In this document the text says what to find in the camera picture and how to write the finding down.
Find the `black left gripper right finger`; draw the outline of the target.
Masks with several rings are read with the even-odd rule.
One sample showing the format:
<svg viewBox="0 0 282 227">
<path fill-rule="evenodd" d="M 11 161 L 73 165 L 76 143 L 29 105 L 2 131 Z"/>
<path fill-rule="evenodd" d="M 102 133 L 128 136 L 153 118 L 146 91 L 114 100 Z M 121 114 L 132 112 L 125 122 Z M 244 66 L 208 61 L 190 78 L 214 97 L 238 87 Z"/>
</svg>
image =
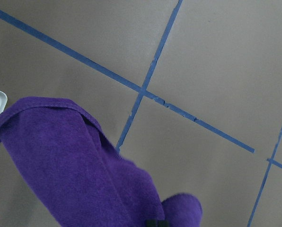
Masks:
<svg viewBox="0 0 282 227">
<path fill-rule="evenodd" d="M 159 220 L 158 227 L 169 227 L 169 222 L 167 220 Z"/>
</svg>

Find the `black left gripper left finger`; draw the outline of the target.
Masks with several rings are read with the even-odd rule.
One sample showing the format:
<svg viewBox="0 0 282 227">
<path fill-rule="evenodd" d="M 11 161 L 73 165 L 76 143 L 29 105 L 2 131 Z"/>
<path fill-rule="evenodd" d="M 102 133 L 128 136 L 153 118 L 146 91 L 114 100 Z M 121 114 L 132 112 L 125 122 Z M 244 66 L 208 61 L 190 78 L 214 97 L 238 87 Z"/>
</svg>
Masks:
<svg viewBox="0 0 282 227">
<path fill-rule="evenodd" d="M 158 221 L 156 219 L 146 220 L 146 227 L 158 227 Z"/>
</svg>

